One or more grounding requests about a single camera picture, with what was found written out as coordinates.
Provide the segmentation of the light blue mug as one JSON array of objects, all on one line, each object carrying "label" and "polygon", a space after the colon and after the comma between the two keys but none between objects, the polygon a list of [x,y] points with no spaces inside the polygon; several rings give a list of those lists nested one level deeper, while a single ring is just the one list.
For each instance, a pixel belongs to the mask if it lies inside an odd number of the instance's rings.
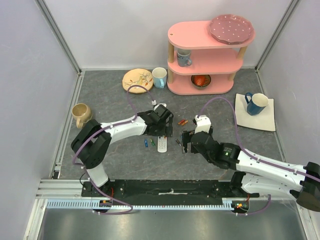
[{"label": "light blue mug", "polygon": [[152,70],[153,84],[158,89],[163,89],[167,83],[167,70],[156,67]]}]

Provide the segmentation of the patterned dark bowl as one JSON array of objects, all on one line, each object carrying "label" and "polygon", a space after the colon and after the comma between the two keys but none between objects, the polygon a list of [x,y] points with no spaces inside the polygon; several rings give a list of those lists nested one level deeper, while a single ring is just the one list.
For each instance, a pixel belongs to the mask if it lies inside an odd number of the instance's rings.
[{"label": "patterned dark bowl", "polygon": [[208,74],[192,75],[191,83],[197,89],[204,89],[211,83],[211,77]]}]

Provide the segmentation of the beige ceramic mug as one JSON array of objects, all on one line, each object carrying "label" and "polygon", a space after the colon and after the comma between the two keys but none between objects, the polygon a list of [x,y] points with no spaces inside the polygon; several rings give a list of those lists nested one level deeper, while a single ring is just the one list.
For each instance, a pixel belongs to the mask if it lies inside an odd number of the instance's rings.
[{"label": "beige ceramic mug", "polygon": [[78,129],[82,129],[84,125],[93,118],[91,108],[84,103],[76,104],[72,108],[71,113],[73,119],[76,121],[76,127]]}]

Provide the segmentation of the pink polka dot plate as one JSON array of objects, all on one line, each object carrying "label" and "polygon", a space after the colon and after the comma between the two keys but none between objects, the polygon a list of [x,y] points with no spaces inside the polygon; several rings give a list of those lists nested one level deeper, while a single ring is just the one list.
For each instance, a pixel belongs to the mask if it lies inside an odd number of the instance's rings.
[{"label": "pink polka dot plate", "polygon": [[254,34],[252,23],[246,18],[233,14],[214,17],[208,26],[210,35],[226,45],[239,45],[249,40]]}]

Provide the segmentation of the orange cup in bowl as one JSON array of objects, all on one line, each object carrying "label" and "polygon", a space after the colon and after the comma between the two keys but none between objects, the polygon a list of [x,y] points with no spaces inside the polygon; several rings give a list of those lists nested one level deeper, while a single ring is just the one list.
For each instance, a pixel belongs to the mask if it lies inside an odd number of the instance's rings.
[{"label": "orange cup in bowl", "polygon": [[210,82],[210,80],[205,75],[196,75],[193,78],[193,83],[197,86],[204,86],[207,85]]}]

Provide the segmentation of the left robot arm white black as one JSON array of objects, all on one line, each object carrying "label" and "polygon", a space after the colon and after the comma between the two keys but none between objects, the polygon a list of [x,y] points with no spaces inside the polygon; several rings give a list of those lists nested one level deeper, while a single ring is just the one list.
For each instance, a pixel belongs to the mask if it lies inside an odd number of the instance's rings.
[{"label": "left robot arm white black", "polygon": [[172,137],[174,114],[158,104],[152,110],[110,123],[89,120],[71,143],[71,149],[93,182],[92,191],[99,197],[110,191],[103,160],[109,146],[133,136]]}]

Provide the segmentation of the grey mug on shelf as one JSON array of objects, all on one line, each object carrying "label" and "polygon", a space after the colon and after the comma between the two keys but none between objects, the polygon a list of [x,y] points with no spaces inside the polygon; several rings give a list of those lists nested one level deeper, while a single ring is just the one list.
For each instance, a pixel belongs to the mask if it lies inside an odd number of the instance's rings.
[{"label": "grey mug on shelf", "polygon": [[192,65],[191,50],[178,48],[176,51],[177,63],[180,67]]}]

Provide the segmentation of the pink three-tier shelf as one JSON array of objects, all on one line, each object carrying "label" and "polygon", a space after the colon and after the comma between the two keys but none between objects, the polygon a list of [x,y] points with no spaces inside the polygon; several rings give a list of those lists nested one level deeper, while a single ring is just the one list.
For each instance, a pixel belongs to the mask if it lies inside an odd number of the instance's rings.
[{"label": "pink three-tier shelf", "polygon": [[[234,85],[234,77],[243,66],[253,33],[242,44],[228,45],[215,40],[209,32],[210,22],[184,21],[172,25],[168,32],[167,86],[177,95],[224,94]],[[190,50],[190,66],[179,66],[177,49]],[[192,76],[208,75],[210,83],[204,88],[192,84]]]}]

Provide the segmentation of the dark blue mug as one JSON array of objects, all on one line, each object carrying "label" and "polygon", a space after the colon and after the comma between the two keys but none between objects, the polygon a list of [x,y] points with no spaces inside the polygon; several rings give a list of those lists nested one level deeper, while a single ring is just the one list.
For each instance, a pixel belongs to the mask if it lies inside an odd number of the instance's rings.
[{"label": "dark blue mug", "polygon": [[247,103],[246,111],[251,116],[258,115],[269,104],[268,97],[262,93],[247,92],[244,98]]}]

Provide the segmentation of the yellow floral plate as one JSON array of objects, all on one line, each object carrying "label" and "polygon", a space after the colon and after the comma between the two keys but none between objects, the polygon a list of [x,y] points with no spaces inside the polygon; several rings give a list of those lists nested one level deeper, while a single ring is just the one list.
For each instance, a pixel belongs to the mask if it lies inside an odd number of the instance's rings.
[{"label": "yellow floral plate", "polygon": [[125,91],[130,86],[139,85],[146,88],[148,91],[154,86],[152,73],[144,68],[135,68],[129,70],[122,79],[122,87]]}]

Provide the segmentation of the white square plate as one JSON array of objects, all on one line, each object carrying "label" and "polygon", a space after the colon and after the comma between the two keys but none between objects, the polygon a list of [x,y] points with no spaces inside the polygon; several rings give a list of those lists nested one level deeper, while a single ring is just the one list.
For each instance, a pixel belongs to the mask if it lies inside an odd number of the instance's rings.
[{"label": "white square plate", "polygon": [[235,96],[235,115],[237,125],[250,129],[275,132],[275,110],[274,99],[268,99],[268,105],[257,115],[250,115],[247,112],[247,102],[243,94]]}]

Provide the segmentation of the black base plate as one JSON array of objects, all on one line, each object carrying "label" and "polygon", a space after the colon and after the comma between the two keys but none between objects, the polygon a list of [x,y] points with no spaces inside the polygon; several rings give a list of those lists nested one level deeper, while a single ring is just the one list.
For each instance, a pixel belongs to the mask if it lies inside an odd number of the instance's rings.
[{"label": "black base plate", "polygon": [[230,181],[210,180],[139,180],[116,179],[107,182],[100,190],[125,203],[142,203],[168,200],[170,202],[200,201],[207,198],[223,199],[258,198],[259,193],[247,193],[239,184]]}]

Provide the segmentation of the white remote control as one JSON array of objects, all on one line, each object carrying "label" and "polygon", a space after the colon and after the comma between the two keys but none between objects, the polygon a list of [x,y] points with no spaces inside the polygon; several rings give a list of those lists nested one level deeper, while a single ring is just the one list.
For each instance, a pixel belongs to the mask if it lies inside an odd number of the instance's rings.
[{"label": "white remote control", "polygon": [[166,153],[168,150],[168,138],[166,136],[157,137],[157,151],[159,153]]}]

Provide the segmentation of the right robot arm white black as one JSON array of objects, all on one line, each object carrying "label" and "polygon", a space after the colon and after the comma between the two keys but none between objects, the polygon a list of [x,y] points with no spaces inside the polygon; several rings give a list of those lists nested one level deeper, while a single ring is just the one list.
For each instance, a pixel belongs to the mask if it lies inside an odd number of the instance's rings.
[{"label": "right robot arm white black", "polygon": [[235,197],[244,193],[286,196],[300,206],[320,210],[320,166],[314,162],[306,165],[280,162],[251,152],[239,145],[214,140],[213,129],[183,131],[182,151],[201,154],[205,160],[220,169],[235,173],[229,191]]}]

